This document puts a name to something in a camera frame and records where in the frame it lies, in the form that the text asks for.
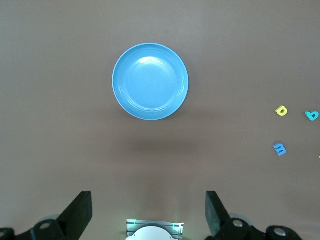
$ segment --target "white round object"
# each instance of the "white round object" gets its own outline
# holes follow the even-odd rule
[[[171,235],[161,227],[145,226],[126,240],[172,240]]]

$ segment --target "plate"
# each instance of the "plate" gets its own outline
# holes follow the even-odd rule
[[[142,120],[160,120],[183,104],[189,77],[184,62],[170,48],[143,43],[119,58],[112,87],[117,101],[129,114]]]

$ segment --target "gray table surface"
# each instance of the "gray table surface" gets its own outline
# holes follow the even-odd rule
[[[159,121],[112,89],[118,58],[147,42],[189,74]],[[261,231],[319,240],[320,119],[304,114],[319,90],[319,0],[0,0],[0,227],[22,233],[90,190],[83,240],[124,240],[126,219],[202,240],[214,190]]]

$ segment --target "blue plate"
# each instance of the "blue plate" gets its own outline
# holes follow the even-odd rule
[[[112,87],[119,104],[129,114],[143,120],[159,120],[183,104],[189,78],[186,66],[174,51],[157,43],[143,43],[119,58]]]

